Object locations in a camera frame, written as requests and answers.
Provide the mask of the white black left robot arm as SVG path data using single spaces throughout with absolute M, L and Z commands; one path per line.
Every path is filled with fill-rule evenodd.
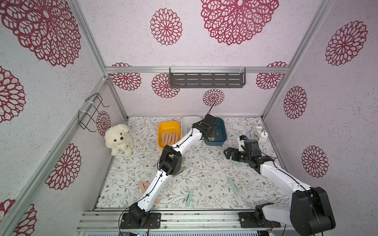
M 166 145 L 157 162 L 157 174 L 142 197 L 128 208 L 125 216 L 132 222 L 141 224 L 146 220 L 155 199 L 164 188 L 166 182 L 178 174 L 182 167 L 183 154 L 197 141 L 203 138 L 215 137 L 216 118 L 206 116 L 192 125 L 191 130 L 177 143 Z

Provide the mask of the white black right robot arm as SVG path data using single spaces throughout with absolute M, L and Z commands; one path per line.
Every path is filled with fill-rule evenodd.
M 256 224 L 282 223 L 292 226 L 301 236 L 322 234 L 336 227 L 327 192 L 321 187 L 311 187 L 283 170 L 275 158 L 261 152 L 256 140 L 240 140 L 238 148 L 227 148 L 223 153 L 228 160 L 248 164 L 289 198 L 288 207 L 274 203 L 257 205 L 254 211 Z

